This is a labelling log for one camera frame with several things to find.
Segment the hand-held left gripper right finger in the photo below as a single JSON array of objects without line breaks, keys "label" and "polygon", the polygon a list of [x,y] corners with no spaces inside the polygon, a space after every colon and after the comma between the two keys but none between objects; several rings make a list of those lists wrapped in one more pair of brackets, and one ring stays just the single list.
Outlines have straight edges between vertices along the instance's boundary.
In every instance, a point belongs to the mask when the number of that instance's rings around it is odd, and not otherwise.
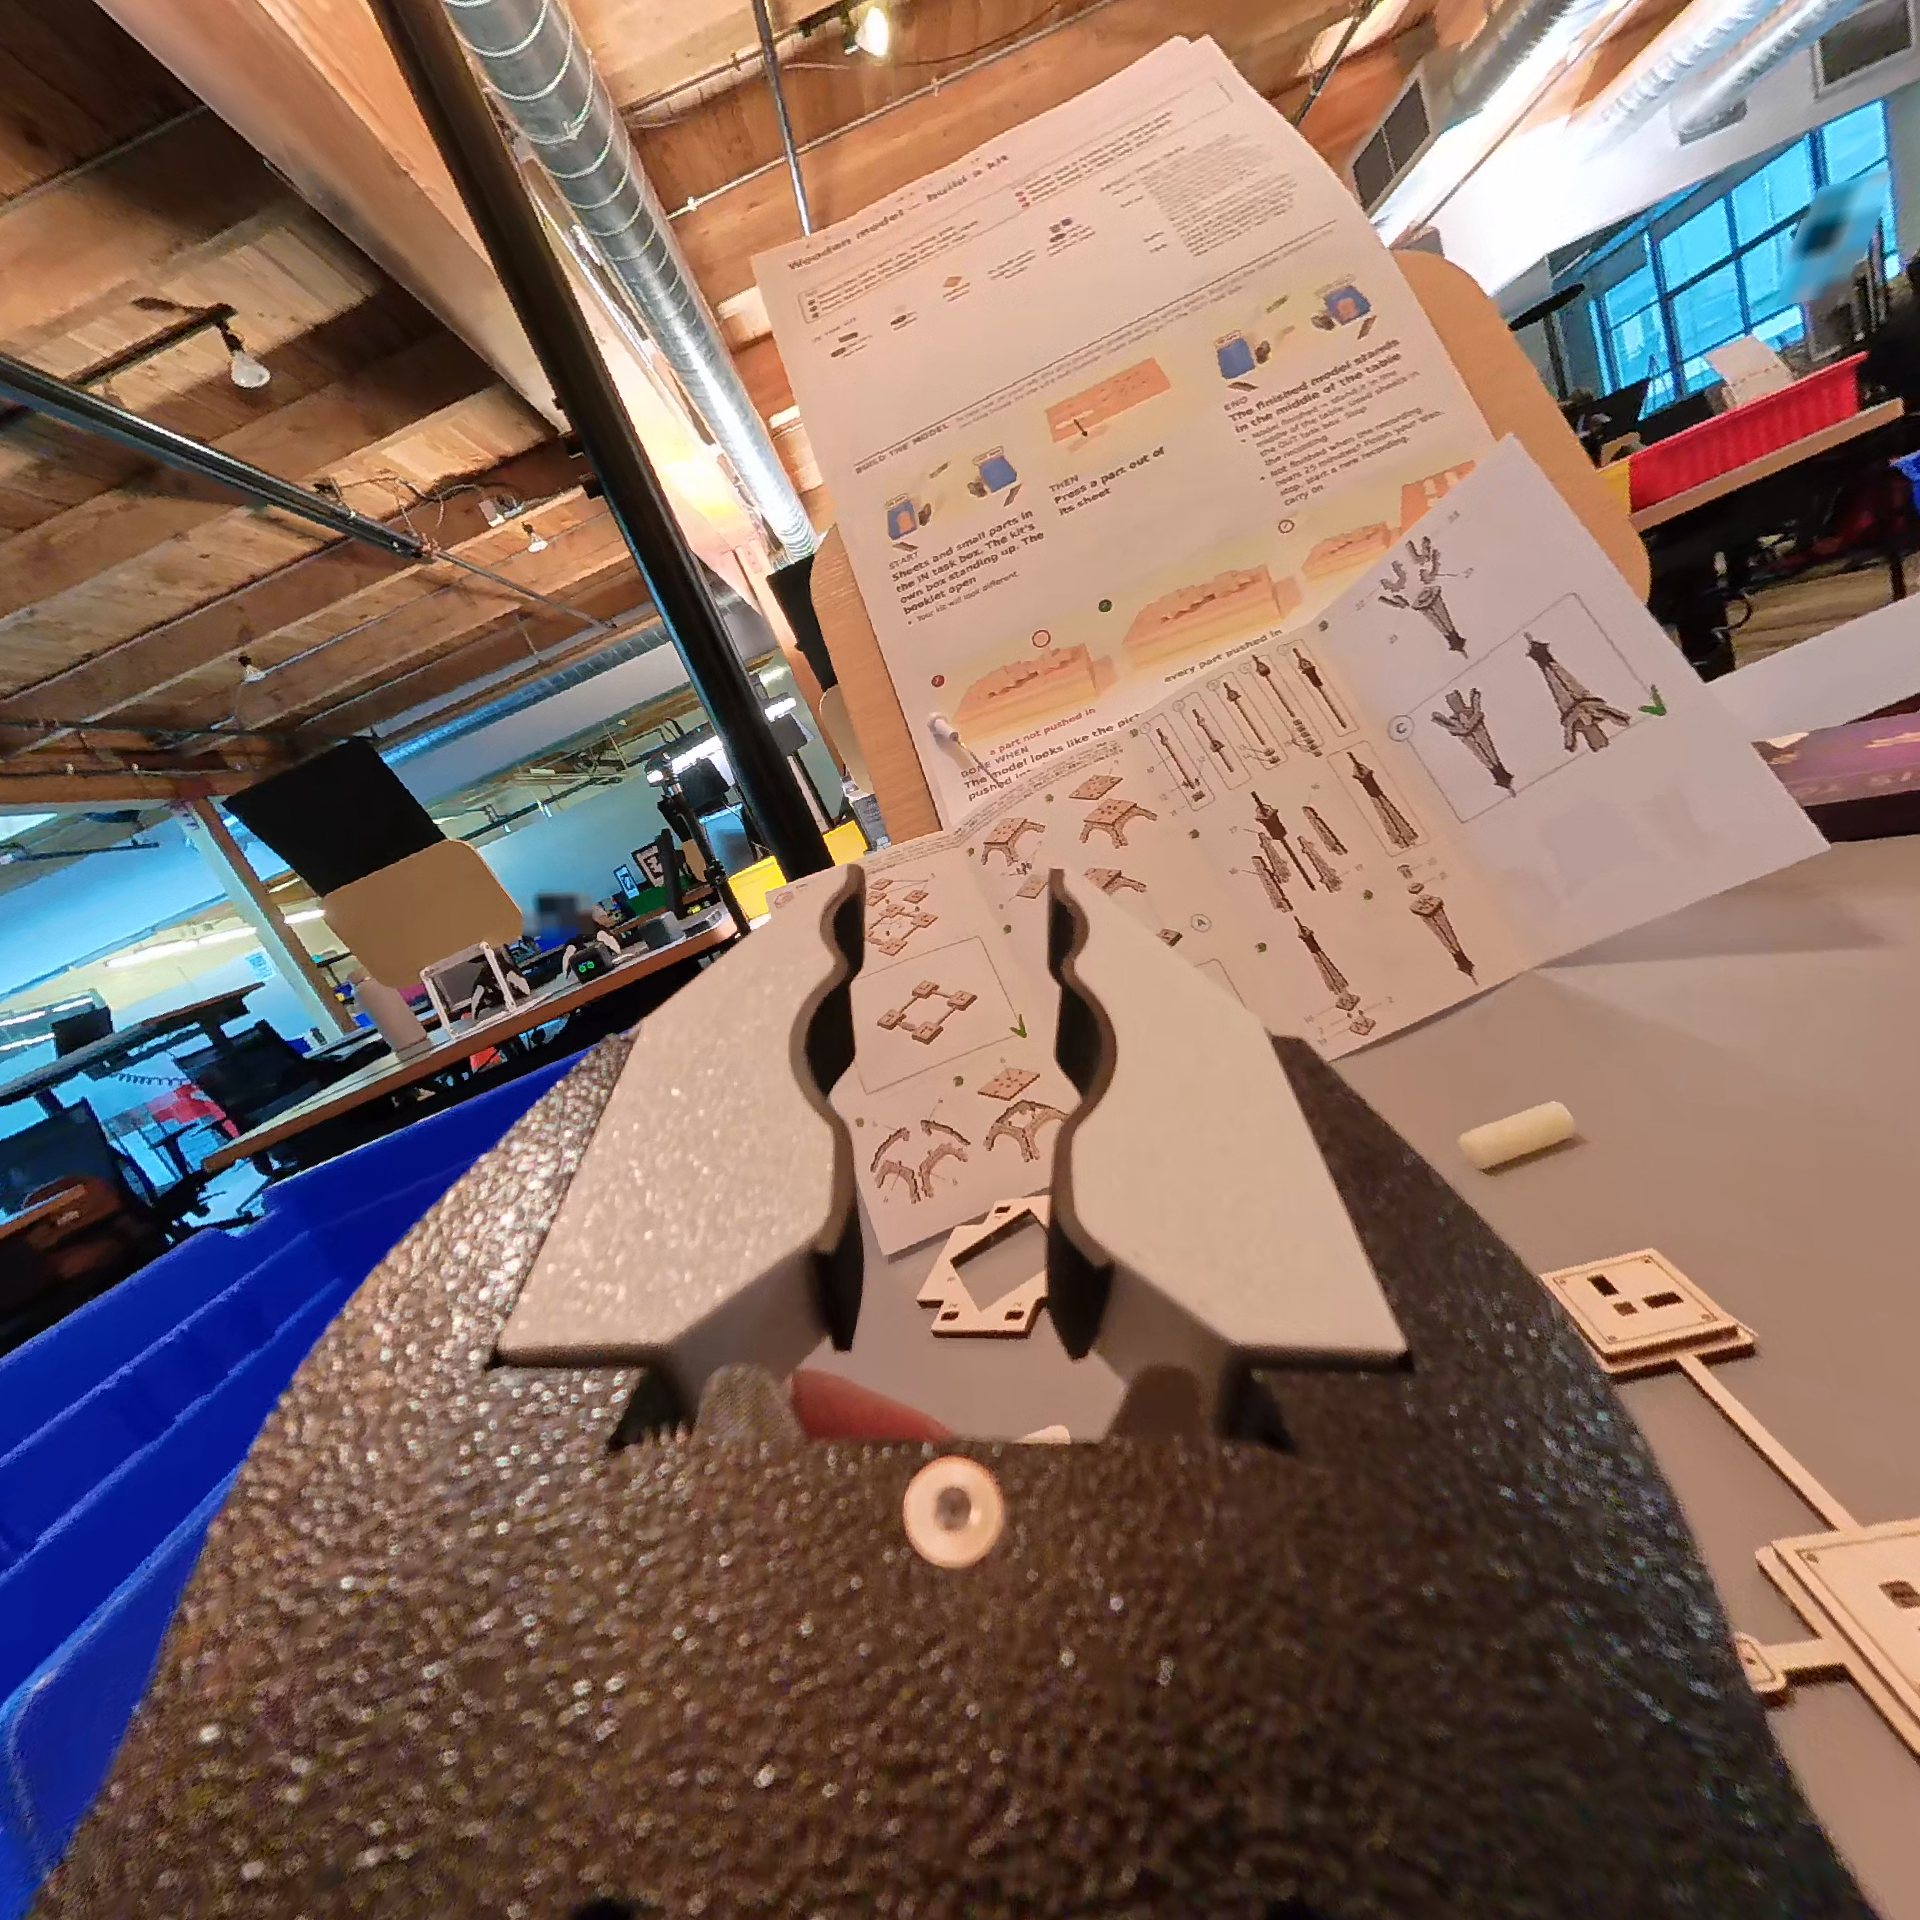
[{"label": "hand-held left gripper right finger", "polygon": [[1398,1369],[1408,1343],[1257,1016],[1090,881],[1047,878],[1047,1312],[1065,1352],[1174,1369],[1232,1427],[1254,1369]]}]

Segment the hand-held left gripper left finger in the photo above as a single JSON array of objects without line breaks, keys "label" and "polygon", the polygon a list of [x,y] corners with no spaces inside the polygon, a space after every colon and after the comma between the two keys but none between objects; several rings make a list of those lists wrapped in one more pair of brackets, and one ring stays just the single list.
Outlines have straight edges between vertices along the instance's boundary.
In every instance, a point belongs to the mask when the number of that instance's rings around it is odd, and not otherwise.
[{"label": "hand-held left gripper left finger", "polygon": [[830,1092],[854,1058],[860,867],[797,902],[645,1018],[496,1343],[506,1366],[732,1362],[786,1376],[854,1344],[854,1154]]}]

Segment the wooden square platforms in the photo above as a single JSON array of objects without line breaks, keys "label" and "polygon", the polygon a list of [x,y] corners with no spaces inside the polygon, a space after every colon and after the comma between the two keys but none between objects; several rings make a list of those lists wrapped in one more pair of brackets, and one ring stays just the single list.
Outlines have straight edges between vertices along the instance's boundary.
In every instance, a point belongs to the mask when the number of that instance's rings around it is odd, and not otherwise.
[{"label": "wooden square platforms", "polygon": [[1748,1687],[1769,1705],[1794,1684],[1845,1678],[1908,1753],[1917,1751],[1917,1520],[1860,1522],[1721,1378],[1757,1338],[1665,1256],[1637,1251],[1540,1276],[1615,1378],[1681,1376],[1823,1529],[1767,1544],[1757,1563],[1806,1628],[1799,1642],[1737,1632]]}]

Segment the grey desk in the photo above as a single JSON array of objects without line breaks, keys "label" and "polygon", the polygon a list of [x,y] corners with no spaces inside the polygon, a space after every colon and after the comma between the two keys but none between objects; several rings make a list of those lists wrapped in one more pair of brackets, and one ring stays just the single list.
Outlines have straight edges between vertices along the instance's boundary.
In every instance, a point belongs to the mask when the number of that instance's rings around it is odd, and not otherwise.
[{"label": "grey desk", "polygon": [[[1726,1388],[1858,1522],[1914,1518],[1914,838],[1834,846],[1508,982],[1334,1067],[1535,1273],[1652,1249],[1757,1353]],[[1535,1103],[1577,1140],[1476,1174],[1455,1139]],[[1031,1338],[928,1332],[930,1251],[869,1232],[849,1356],[815,1353],[977,1433],[1098,1433],[1120,1380]],[[1818,1529],[1686,1378],[1622,1386],[1732,1623],[1799,1640],[1756,1553]],[[1914,1915],[1914,1763],[1841,1683],[1797,1687],[1773,1732],[1866,1899]]]}]

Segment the small white wax stick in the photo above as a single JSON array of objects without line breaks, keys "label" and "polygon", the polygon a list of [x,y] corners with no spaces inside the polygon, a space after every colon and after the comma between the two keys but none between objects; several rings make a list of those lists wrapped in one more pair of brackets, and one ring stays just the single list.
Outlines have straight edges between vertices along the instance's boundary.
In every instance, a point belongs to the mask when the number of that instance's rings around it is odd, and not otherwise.
[{"label": "small white wax stick", "polygon": [[1568,1105],[1546,1100],[1473,1126],[1455,1139],[1455,1147],[1473,1170],[1496,1170],[1568,1145],[1575,1136],[1577,1120]]}]

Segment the beige board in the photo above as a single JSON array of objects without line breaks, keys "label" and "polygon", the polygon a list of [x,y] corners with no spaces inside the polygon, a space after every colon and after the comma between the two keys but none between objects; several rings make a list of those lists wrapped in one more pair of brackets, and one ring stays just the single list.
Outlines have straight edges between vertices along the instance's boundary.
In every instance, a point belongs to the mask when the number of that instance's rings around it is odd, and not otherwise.
[{"label": "beige board", "polygon": [[353,961],[386,987],[474,945],[520,938],[520,908],[468,844],[440,840],[327,895],[321,918]]}]

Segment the folded instruction booklet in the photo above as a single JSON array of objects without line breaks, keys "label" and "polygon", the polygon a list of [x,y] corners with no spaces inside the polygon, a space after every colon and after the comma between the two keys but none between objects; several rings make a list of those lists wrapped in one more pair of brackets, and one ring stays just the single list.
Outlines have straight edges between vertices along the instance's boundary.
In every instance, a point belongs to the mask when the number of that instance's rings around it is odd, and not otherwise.
[{"label": "folded instruction booklet", "polygon": [[1054,871],[1336,1058],[1825,846],[1513,440],[1319,618],[1068,736],[866,860],[832,1105],[888,1257],[1047,1183]]}]

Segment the black panel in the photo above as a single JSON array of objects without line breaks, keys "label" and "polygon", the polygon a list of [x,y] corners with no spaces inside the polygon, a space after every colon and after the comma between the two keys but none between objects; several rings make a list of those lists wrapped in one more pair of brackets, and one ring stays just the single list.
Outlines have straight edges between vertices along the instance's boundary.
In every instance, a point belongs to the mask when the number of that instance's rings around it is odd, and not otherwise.
[{"label": "black panel", "polygon": [[362,736],[253,783],[224,806],[318,897],[332,897],[445,840]]}]

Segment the black metal pole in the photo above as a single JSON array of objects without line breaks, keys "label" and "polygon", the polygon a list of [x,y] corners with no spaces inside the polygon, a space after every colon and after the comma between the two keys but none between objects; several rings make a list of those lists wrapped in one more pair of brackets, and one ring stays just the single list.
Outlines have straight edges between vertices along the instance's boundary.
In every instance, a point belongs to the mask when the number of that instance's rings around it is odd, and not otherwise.
[{"label": "black metal pole", "polygon": [[825,873],[832,854],[822,831],[762,719],[760,695],[735,657],[445,10],[436,2],[372,2],[372,14],[560,409],[583,441],[612,519],[770,850],[791,881]]}]

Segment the white instruction sheet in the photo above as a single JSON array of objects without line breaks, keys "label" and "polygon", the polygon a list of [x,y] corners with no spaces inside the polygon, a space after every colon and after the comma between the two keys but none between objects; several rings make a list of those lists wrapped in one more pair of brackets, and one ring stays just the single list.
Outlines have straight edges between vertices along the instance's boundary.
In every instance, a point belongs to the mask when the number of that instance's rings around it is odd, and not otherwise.
[{"label": "white instruction sheet", "polygon": [[1212,39],[753,274],[941,826],[1295,630],[1496,444]]}]

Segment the red plastic bin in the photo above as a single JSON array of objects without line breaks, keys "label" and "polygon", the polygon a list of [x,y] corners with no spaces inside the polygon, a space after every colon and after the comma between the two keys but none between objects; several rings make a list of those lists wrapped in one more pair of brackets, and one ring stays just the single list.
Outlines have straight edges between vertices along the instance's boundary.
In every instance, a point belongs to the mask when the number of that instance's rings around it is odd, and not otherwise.
[{"label": "red plastic bin", "polygon": [[1625,463],[1630,511],[1649,511],[1853,419],[1860,408],[1858,370],[1862,361],[1865,355],[1855,353],[1794,380],[1776,393],[1737,406],[1637,451]]}]

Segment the large window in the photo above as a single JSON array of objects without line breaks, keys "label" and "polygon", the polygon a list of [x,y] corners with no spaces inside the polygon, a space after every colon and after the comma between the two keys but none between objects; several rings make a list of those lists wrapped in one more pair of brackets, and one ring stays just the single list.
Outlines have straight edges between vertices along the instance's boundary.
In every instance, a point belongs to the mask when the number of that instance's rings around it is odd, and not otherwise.
[{"label": "large window", "polygon": [[1564,316],[1568,367],[1598,393],[1645,378],[1654,412],[1713,384],[1710,347],[1746,334],[1799,345],[1808,323],[1786,297],[1791,233],[1818,187],[1855,179],[1878,190],[1884,264],[1897,274],[1888,107],[1870,103],[1602,238],[1568,271],[1583,288]]}]

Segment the small wooden frame piece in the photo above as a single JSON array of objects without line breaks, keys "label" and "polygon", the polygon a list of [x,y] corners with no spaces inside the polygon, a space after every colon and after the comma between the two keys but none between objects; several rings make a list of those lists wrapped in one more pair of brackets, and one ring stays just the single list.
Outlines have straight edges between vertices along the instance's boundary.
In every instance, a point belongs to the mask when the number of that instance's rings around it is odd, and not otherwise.
[{"label": "small wooden frame piece", "polygon": [[[1028,1227],[1040,1235],[1040,1265],[1020,1284],[982,1303],[965,1267]],[[916,1294],[916,1303],[932,1310],[932,1335],[1028,1338],[1049,1296],[1047,1232],[1049,1198],[1041,1194],[1000,1203],[982,1219],[954,1227]]]}]

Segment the black ceiling rail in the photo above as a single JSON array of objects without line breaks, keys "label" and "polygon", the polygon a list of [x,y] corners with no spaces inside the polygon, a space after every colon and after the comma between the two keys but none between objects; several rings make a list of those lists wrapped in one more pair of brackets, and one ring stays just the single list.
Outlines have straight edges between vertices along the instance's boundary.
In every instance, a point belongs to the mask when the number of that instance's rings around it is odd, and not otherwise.
[{"label": "black ceiling rail", "polygon": [[228,452],[189,440],[174,427],[151,424],[132,412],[72,386],[60,376],[32,368],[2,355],[2,396],[32,415],[77,427],[92,436],[141,452],[174,472],[197,475],[210,484],[240,494],[257,508],[289,513],[335,538],[367,545],[409,562],[426,562],[433,548],[394,534],[377,519],[351,513],[343,504],[297,482],[261,472]]}]

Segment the silver ventilation duct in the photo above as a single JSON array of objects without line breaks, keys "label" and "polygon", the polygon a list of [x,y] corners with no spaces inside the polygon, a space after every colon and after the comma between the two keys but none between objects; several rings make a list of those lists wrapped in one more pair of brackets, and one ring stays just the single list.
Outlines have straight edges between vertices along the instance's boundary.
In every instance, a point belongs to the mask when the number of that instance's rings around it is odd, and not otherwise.
[{"label": "silver ventilation duct", "polygon": [[1713,134],[1744,112],[1744,96],[1806,49],[1831,16],[1825,2],[1696,2],[1620,76],[1577,107],[1568,129],[1604,145],[1644,127],[1672,98],[1680,142]]},{"label": "silver ventilation duct", "polygon": [[808,514],[752,409],[573,14],[564,2],[445,2],[445,11],[757,518],[791,561],[808,559],[818,545]]}]

